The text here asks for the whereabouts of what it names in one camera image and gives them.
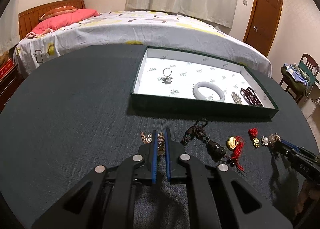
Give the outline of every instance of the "wooden cabinet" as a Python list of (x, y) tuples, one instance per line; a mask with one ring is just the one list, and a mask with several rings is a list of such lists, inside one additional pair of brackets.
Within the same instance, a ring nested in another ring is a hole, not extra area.
[(15, 65), (0, 81), (0, 112), (21, 83), (22, 77)]

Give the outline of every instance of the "plush toy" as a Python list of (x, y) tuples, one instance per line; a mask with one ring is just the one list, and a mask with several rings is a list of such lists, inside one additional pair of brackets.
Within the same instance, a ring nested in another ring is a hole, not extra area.
[(0, 68), (9, 60), (9, 51), (6, 51), (0, 56)]

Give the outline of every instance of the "silver bolt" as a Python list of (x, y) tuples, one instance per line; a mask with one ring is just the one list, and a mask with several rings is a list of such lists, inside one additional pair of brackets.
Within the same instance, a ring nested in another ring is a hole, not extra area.
[(143, 160), (143, 157), (142, 157), (141, 155), (137, 154), (137, 155), (134, 155), (134, 156), (132, 157), (132, 159), (133, 159), (134, 161), (141, 161), (141, 160)]
[(226, 172), (226, 171), (229, 169), (229, 167), (228, 167), (226, 164), (220, 164), (220, 165), (218, 166), (218, 169), (219, 169), (220, 171)]
[(187, 160), (190, 159), (190, 155), (188, 155), (188, 154), (181, 154), (181, 155), (180, 155), (180, 159), (181, 159), (181, 160), (184, 160), (184, 161), (187, 161)]
[(102, 172), (104, 172), (105, 170), (106, 170), (106, 168), (105, 168), (104, 166), (102, 166), (102, 165), (96, 166), (96, 167), (94, 168), (94, 171), (97, 172), (97, 173), (102, 173)]

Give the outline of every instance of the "dark table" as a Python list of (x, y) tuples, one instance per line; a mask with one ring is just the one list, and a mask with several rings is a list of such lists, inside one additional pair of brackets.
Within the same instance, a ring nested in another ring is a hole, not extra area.
[[(17, 89), (0, 115), (0, 191), (26, 227), (98, 164), (119, 165), (142, 144), (140, 131), (164, 131), (180, 141), (201, 116), (138, 112), (130, 91), (146, 47), (91, 46), (51, 60)], [(304, 178), (285, 158), (255, 149), (248, 129), (259, 137), (283, 139), (317, 153), (311, 129), (292, 97), (267, 76), (253, 71), (279, 107), (271, 121), (209, 117), (207, 134), (222, 145), (233, 135), (246, 143), (243, 178), (288, 218)], [(215, 166), (202, 142), (186, 152)], [(142, 187), (135, 205), (135, 228), (189, 228), (185, 185), (166, 182), (164, 158), (157, 184)]]

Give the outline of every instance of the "triangular cutout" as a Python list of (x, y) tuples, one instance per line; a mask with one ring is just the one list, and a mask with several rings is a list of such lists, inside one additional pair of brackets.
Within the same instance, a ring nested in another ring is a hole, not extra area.
[(261, 208), (261, 204), (253, 198), (237, 181), (231, 181), (231, 185), (236, 193), (241, 209), (245, 214), (249, 214)]
[(87, 182), (82, 188), (78, 190), (63, 206), (67, 211), (74, 214), (80, 214), (81, 209), (84, 205), (85, 200), (90, 192), (93, 182)]

